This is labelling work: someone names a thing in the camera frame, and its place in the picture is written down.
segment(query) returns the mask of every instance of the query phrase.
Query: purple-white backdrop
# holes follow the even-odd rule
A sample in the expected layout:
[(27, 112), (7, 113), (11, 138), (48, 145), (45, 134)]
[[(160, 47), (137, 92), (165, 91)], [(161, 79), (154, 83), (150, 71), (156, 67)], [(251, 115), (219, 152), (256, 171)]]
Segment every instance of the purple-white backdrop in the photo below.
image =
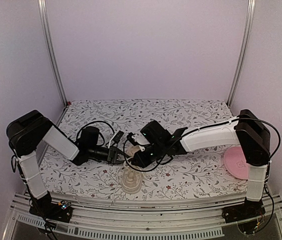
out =
[(7, 125), (38, 109), (55, 121), (62, 112), (36, 1), (0, 1), (0, 237), (15, 192), (24, 187), (10, 165)]
[(69, 100), (225, 100), (247, 0), (49, 0)]

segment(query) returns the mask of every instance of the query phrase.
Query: pink dish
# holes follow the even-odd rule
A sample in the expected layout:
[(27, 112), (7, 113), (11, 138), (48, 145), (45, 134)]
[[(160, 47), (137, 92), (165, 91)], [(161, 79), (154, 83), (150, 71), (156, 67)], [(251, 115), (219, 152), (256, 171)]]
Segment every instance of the pink dish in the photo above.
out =
[(223, 161), (226, 170), (234, 177), (242, 180), (248, 179), (249, 167), (240, 146), (230, 147), (226, 150)]

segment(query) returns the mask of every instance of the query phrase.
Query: black cable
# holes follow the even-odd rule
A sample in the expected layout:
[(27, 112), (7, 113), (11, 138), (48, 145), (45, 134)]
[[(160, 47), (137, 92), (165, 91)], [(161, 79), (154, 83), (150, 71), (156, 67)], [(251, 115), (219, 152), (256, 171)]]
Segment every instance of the black cable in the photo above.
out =
[(102, 135), (101, 132), (99, 132), (99, 135), (100, 135), (101, 139), (103, 140), (103, 142), (102, 142), (102, 144), (97, 145), (97, 146), (98, 146), (98, 147), (102, 147), (102, 146), (105, 144), (106, 140), (105, 140), (105, 137)]
[(50, 226), (49, 221), (47, 221), (47, 219), (44, 217), (44, 214), (41, 212), (40, 207), (38, 206), (36, 200), (34, 199), (35, 197), (31, 194), (31, 191), (29, 189), (28, 184), (25, 183), (25, 186), (26, 186), (26, 190), (28, 191), (28, 193), (30, 195), (30, 199), (32, 201), (32, 205), (34, 206), (35, 210), (40, 214), (40, 217), (43, 219), (43, 221), (45, 223), (45, 230), (47, 230), (47, 227), (48, 227), (50, 232), (51, 232), (51, 234), (52, 234), (52, 236), (54, 237), (54, 240), (58, 240), (58, 238), (56, 237), (55, 233), (53, 232), (53, 230), (52, 230), (52, 228)]
[(275, 201), (273, 200), (273, 197), (271, 196), (270, 192), (268, 191), (268, 187), (266, 185), (264, 186), (264, 191), (265, 191), (265, 193), (269, 196), (269, 198), (272, 201), (272, 212), (271, 212), (271, 215), (270, 215), (269, 219), (267, 220), (267, 222), (261, 228), (258, 228), (255, 231), (255, 233), (260, 232), (261, 230), (263, 230), (270, 223), (270, 221), (272, 219), (272, 216), (273, 216), (273, 214), (275, 212)]
[(53, 240), (53, 239), (50, 237), (50, 235), (49, 235), (49, 234), (52, 233), (52, 232), (51, 232), (51, 230), (50, 230), (50, 232), (48, 232), (48, 229), (47, 229), (47, 225), (46, 225), (46, 224), (44, 225), (44, 228), (45, 228), (45, 235), (47, 236), (47, 238), (50, 239), (50, 240)]
[(24, 131), (25, 130), (25, 128), (23, 128), (22, 130), (20, 130), (20, 131), (18, 131), (16, 134), (13, 134), (12, 135), (12, 137), (10, 137), (10, 139), (9, 139), (9, 142), (7, 143), (8, 144), (8, 146), (9, 146), (9, 148), (11, 149), (11, 151), (13, 152), (13, 156), (11, 157), (11, 159), (14, 157), (14, 156), (18, 156), (17, 155), (17, 153), (16, 153), (16, 151), (13, 149), (13, 146), (12, 146), (12, 143), (11, 143), (11, 141), (12, 141), (12, 139), (15, 137), (15, 136), (17, 136), (19, 133), (21, 133), (22, 131)]
[(102, 120), (91, 121), (91, 122), (87, 123), (86, 125), (84, 125), (83, 127), (81, 127), (81, 129), (77, 132), (77, 134), (76, 134), (76, 141), (78, 141), (79, 135), (80, 135), (81, 131), (82, 131), (84, 128), (86, 128), (86, 127), (89, 126), (89, 125), (96, 124), (96, 123), (106, 124), (106, 125), (108, 125), (109, 128), (112, 130), (113, 134), (116, 133), (115, 130), (113, 129), (113, 127), (112, 127), (109, 123), (107, 123), (106, 121), (102, 121)]
[(12, 155), (11, 157), (11, 168), (12, 168), (12, 171), (15, 173), (16, 172), (16, 169), (17, 169), (17, 161), (14, 162), (13, 164), (13, 159), (16, 158), (17, 156), (16, 155)]

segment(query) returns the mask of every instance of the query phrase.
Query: white wall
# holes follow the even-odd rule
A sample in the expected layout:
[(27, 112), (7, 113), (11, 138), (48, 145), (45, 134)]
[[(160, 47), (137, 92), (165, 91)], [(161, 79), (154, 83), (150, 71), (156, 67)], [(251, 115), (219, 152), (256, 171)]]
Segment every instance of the white wall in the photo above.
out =
[[(273, 123), (282, 135), (282, 1), (257, 1), (252, 33), (238, 91), (236, 114), (248, 108)], [(276, 135), (272, 134), (272, 147)], [(273, 157), (271, 187), (282, 198), (282, 146)]]
[(225, 100), (247, 0), (49, 0), (70, 100)]
[(62, 104), (44, 42), (37, 1), (0, 1), (0, 236), (22, 181), (10, 166), (7, 125), (38, 109), (56, 120)]

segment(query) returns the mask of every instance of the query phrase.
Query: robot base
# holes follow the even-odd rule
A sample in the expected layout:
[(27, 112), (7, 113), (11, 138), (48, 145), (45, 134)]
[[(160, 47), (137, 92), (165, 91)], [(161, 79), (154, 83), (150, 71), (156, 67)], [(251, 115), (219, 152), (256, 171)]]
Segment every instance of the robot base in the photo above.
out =
[[(50, 206), (50, 211), (48, 214), (45, 214), (44, 217), (46, 219), (50, 219), (50, 220), (55, 220), (55, 221), (59, 221), (59, 222), (63, 222), (63, 223), (69, 223), (70, 219), (72, 217), (72, 212), (73, 212), (73, 208), (72, 207), (67, 207), (66, 209), (62, 209), (62, 207), (58, 204), (54, 204), (51, 203)], [(42, 214), (40, 214), (37, 209), (33, 206), (30, 207), (29, 210), (30, 214), (42, 217)]]
[(262, 200), (249, 201), (245, 198), (244, 203), (227, 206), (222, 210), (222, 217), (226, 223), (233, 223), (246, 219), (256, 218), (266, 213)]

